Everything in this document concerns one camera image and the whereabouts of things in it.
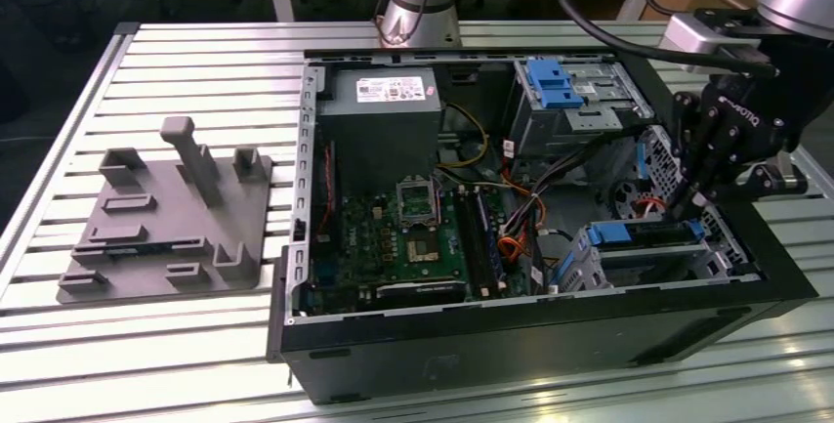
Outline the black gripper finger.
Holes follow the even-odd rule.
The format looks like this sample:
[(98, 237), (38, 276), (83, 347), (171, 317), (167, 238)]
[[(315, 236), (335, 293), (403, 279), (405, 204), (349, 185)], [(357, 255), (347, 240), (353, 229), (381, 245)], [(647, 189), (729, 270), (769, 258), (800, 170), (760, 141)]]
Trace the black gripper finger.
[(805, 194), (808, 178), (794, 164), (792, 154), (780, 151), (764, 161), (742, 168), (733, 167), (730, 178), (715, 177), (699, 197), (710, 204), (756, 201), (768, 196)]
[(674, 95), (673, 109), (677, 117), (674, 151), (682, 180), (669, 201), (669, 218), (682, 221), (697, 219), (715, 196), (713, 186), (729, 167), (741, 129), (728, 109), (713, 99), (702, 101), (693, 93)]

